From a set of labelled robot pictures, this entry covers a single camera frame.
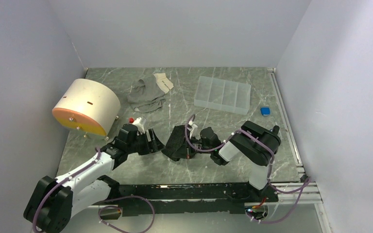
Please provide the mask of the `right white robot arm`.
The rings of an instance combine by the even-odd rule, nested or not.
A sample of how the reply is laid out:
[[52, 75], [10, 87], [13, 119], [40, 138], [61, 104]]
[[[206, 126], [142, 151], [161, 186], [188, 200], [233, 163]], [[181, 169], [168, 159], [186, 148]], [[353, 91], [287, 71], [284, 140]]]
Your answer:
[[211, 127], [202, 129], [200, 137], [196, 138], [193, 136], [196, 128], [193, 121], [187, 126], [175, 126], [162, 153], [174, 161], [191, 159], [197, 153], [207, 153], [220, 166], [228, 164], [238, 155], [245, 156], [252, 162], [248, 197], [253, 201], [265, 197], [273, 157], [281, 145], [279, 126], [275, 125], [268, 130], [246, 121], [225, 141], [221, 141]]

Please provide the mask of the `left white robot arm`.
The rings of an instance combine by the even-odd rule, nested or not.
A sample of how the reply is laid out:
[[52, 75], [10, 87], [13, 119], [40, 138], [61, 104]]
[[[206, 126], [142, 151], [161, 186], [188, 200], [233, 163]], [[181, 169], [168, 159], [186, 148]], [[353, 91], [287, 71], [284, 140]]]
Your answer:
[[140, 133], [124, 124], [115, 138], [96, 149], [95, 155], [74, 170], [56, 178], [40, 179], [23, 216], [35, 233], [59, 233], [78, 212], [97, 202], [113, 204], [124, 199], [120, 184], [107, 176], [133, 153], [148, 155], [164, 149], [153, 129]]

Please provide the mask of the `black striped underwear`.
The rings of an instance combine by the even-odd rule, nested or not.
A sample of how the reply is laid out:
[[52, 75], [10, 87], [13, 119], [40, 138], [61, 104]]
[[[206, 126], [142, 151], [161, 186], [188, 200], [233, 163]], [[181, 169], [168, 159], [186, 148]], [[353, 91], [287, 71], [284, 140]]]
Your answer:
[[174, 145], [177, 142], [184, 142], [186, 141], [185, 137], [185, 126], [179, 125], [175, 126], [171, 132], [171, 135], [165, 145], [165, 148], [162, 150], [162, 153], [170, 158], [171, 160], [175, 161], [173, 158], [174, 153]]

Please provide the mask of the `grey underwear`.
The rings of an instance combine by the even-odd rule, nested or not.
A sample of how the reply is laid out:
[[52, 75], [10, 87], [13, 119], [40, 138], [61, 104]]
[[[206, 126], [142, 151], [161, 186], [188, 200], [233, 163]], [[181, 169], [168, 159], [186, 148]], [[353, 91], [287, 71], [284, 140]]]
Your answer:
[[153, 112], [163, 107], [165, 95], [173, 87], [165, 73], [155, 73], [134, 82], [127, 101], [135, 112]]

